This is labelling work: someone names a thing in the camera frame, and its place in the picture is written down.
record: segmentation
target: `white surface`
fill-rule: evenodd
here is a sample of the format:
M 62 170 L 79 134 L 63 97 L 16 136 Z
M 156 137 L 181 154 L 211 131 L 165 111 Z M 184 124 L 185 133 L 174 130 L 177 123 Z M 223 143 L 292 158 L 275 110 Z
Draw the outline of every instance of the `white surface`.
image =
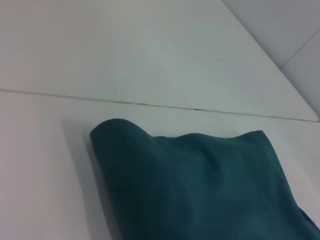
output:
M 0 239 L 111 239 L 88 144 L 111 118 L 154 136 L 263 130 L 298 205 L 320 226 L 320 123 L 5 92 L 0 113 Z
M 224 0 L 280 68 L 318 29 L 319 0 Z
M 320 116 L 320 31 L 281 70 Z
M 221 0 L 3 0 L 0 33 L 0 89 L 319 120 Z

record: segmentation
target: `white panel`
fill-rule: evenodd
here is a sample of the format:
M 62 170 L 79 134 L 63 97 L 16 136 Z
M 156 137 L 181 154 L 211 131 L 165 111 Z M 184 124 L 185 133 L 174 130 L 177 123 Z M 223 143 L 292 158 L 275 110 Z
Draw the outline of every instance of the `white panel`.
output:
M 320 31 L 281 70 L 320 116 Z
M 281 67 L 319 28 L 319 0 L 224 0 Z
M 221 0 L 5 0 L 0 34 L 0 89 L 319 120 Z
M 153 136 L 263 130 L 298 205 L 320 226 L 320 123 L 5 92 L 0 113 L 0 239 L 117 235 L 89 144 L 89 132 L 112 118 Z

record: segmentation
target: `folded cloth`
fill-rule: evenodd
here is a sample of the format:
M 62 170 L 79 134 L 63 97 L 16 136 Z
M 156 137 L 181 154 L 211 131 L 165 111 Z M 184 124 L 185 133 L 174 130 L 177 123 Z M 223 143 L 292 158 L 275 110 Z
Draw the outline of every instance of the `folded cloth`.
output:
M 124 240 L 320 240 L 262 131 L 152 137 L 112 119 L 90 137 Z

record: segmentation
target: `teal fabric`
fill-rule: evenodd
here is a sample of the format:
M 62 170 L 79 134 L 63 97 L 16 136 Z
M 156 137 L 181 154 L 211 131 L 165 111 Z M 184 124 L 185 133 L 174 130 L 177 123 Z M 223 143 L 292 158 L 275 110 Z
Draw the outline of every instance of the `teal fabric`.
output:
M 90 137 L 124 240 L 320 239 L 262 131 L 152 137 L 112 119 Z

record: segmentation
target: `green towel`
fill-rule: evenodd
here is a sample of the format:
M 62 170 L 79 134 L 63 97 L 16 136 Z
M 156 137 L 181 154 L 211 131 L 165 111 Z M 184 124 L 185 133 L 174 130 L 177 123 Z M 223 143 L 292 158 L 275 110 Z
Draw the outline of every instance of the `green towel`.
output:
M 90 134 L 124 240 L 319 240 L 262 131 L 152 137 L 112 119 Z

